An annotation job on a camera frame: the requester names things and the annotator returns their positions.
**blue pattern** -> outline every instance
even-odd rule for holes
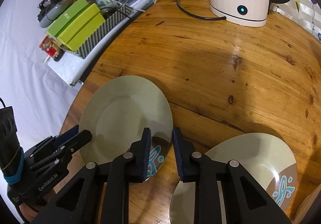
[[[156,174],[157,172],[156,165],[155,165],[156,159],[159,163],[162,163],[164,161],[164,156],[159,156],[161,149],[162,149],[161,146],[157,145],[155,148],[153,148],[153,150],[151,150],[149,154],[149,161],[148,161],[148,168],[150,169],[147,171],[147,177],[150,177]]]
[[[281,178],[281,182],[280,182],[280,187],[278,191],[275,191],[272,196],[273,197],[277,197],[275,199],[275,202],[281,207],[281,205],[283,204],[285,197],[290,198],[292,193],[295,190],[295,187],[290,187],[287,186],[288,183],[291,183],[293,181],[292,177],[289,177],[287,179],[286,176],[282,176]]]

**wooden table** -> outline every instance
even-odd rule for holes
[[[192,13],[213,16],[209,0],[181,4]],[[249,28],[192,19],[175,0],[160,0],[99,59],[62,132],[79,123],[86,103],[106,82],[124,75],[145,77],[165,94],[174,126],[201,152],[248,132],[284,140],[299,171],[287,212],[293,218],[321,183],[320,62],[321,44],[275,12],[264,27]],[[80,166],[72,166],[70,176]],[[130,223],[170,223],[170,201],[178,182],[171,149],[156,176],[130,188]]]

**striped box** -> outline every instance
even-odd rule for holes
[[[123,5],[119,11],[125,13],[126,15],[131,13],[131,9],[127,5]],[[122,13],[118,11],[115,12],[90,37],[87,38],[87,40],[76,52],[68,52],[85,59],[94,49],[94,47],[109,33],[109,31],[119,24],[124,18],[126,18],[126,16]]]

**white plate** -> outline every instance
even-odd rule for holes
[[[278,137],[266,133],[243,134],[220,143],[205,154],[223,163],[239,161],[284,212],[288,209],[298,172],[291,149]],[[221,213],[225,216],[220,183],[218,186]],[[170,206],[171,224],[193,224],[194,207],[195,183],[179,182]],[[222,217],[222,224],[225,223],[226,219]]]
[[[161,90],[145,78],[122,76],[109,81],[95,92],[80,119],[79,131],[92,133],[92,141],[80,149],[84,163],[113,161],[141,139],[145,127],[153,136],[151,176],[163,163],[171,143],[170,106]]]

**metal rivet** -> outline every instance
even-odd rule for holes
[[[86,168],[87,169],[93,169],[93,168],[95,168],[96,167],[96,163],[94,163],[94,162],[88,162],[87,164],[86,164]]]
[[[125,152],[123,156],[125,159],[130,159],[134,156],[134,154],[131,152]]]
[[[195,151],[195,152],[192,153],[192,156],[194,158],[200,158],[202,156],[202,154],[200,152],[198,152],[198,151]]]
[[[232,160],[230,161],[230,165],[234,168],[238,167],[240,165],[240,163],[238,161]]]

